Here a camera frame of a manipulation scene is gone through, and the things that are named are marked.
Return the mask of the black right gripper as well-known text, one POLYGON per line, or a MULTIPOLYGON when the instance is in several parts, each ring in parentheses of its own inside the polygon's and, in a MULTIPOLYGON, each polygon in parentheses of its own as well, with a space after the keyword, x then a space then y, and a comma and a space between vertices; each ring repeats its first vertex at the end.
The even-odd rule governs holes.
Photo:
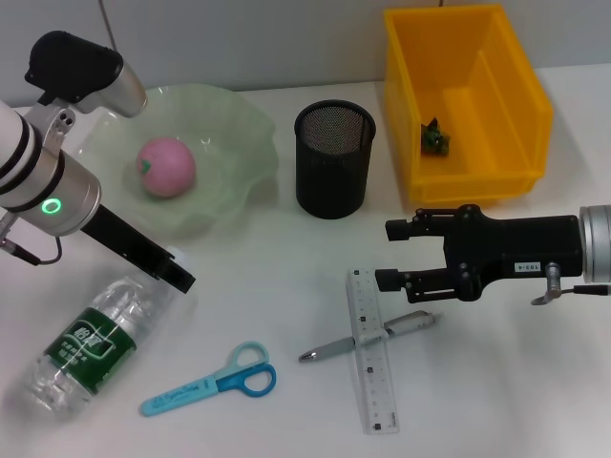
POLYGON ((385 223, 389 241, 444 237, 445 268, 423 271, 377 269, 381 292, 405 290, 410 303, 478 300, 490 283, 546 276, 552 263, 563 277, 583 273, 578 218, 572 215, 526 219, 492 219, 476 205, 415 211, 411 220, 385 223))

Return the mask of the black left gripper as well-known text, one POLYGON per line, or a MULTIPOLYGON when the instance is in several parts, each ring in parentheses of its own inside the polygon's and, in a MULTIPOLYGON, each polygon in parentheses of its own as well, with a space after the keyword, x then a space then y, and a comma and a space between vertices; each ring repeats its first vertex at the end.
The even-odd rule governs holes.
POLYGON ((186 294, 196 279, 184 259, 176 259, 105 206, 100 205, 81 231, 155 279, 186 294))

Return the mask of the pink toy peach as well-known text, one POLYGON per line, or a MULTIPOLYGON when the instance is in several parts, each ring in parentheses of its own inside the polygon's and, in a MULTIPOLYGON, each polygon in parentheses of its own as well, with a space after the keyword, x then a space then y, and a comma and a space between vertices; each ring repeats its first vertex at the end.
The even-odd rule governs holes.
POLYGON ((197 166, 191 150, 181 140, 158 137, 145 143, 138 152, 137 172, 149 194, 174 198, 193 187, 197 166))

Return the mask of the clear green-label water bottle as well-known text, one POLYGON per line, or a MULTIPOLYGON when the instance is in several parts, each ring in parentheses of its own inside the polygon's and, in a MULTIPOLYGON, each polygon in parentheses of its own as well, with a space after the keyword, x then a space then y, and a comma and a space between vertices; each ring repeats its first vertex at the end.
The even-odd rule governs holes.
POLYGON ((197 305, 135 267, 99 277, 80 313, 23 373, 13 400, 36 423, 70 422, 91 403, 172 312, 197 305))

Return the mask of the blue capped scissors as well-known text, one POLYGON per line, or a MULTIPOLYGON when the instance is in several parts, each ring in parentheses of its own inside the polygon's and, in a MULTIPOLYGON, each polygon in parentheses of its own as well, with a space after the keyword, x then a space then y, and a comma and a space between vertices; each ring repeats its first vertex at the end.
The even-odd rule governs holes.
POLYGON ((267 349, 258 342, 244 342, 233 350, 226 366, 206 377, 175 387, 144 401, 140 405, 139 413, 144 417, 156 416, 230 390, 238 390, 250 398, 260 398, 267 395, 276 383, 277 373, 269 363, 267 349), (258 357, 252 363, 240 364, 240 355, 247 350, 254 351, 258 357), (247 386, 246 381, 250 377, 262 373, 266 373, 268 377, 268 384, 265 388, 254 390, 247 386))

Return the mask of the black mesh pen holder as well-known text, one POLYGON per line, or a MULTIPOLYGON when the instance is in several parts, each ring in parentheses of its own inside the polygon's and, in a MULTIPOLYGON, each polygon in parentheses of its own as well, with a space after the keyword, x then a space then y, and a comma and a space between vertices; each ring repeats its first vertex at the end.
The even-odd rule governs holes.
POLYGON ((340 99, 305 107, 294 124, 296 198, 318 219, 342 219, 363 204, 367 189, 373 117, 340 99))

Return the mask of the silver white pen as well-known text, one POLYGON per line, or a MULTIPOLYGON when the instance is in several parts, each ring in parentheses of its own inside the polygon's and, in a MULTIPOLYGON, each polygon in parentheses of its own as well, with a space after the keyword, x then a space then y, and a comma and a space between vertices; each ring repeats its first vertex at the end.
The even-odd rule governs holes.
MULTIPOLYGON (((377 344, 391 338, 407 335, 420 329, 427 329, 437 324, 442 318, 441 314, 435 314, 418 310, 407 315, 395 318, 383 324, 381 330, 371 331, 359 338, 359 344, 368 346, 377 344)), ((356 348, 356 341, 353 337, 327 343, 315 347, 302 354, 298 361, 300 363, 310 363, 332 358, 341 354, 349 353, 356 348)))

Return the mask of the clear plastic ruler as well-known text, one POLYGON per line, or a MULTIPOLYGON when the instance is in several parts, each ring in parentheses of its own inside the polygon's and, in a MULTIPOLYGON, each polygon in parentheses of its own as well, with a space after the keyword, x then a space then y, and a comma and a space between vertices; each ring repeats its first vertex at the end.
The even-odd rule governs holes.
POLYGON ((348 271, 348 311, 366 434, 399 431, 389 366, 386 333, 373 273, 364 268, 348 271))

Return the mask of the pale green wavy fruit plate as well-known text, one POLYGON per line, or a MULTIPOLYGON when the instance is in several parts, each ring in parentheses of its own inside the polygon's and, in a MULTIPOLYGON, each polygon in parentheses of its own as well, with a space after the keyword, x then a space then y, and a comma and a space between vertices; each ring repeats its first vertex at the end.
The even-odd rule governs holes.
POLYGON ((242 95, 203 84, 148 90, 141 114, 103 114, 77 148, 79 162, 100 181, 103 204, 159 239, 195 236, 244 207, 250 191, 273 178, 275 125, 242 95), (137 154, 158 137, 181 140, 192 152, 195 184, 174 198, 142 186, 137 154))

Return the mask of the yellow plastic bin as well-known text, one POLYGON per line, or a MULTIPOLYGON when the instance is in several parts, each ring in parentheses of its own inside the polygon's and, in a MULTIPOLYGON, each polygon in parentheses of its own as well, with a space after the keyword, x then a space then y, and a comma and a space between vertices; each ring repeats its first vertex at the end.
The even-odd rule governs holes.
POLYGON ((387 119, 411 201, 457 206, 516 198, 543 177, 554 111, 504 9, 386 10, 387 119), (437 118, 447 156, 421 153, 437 118))

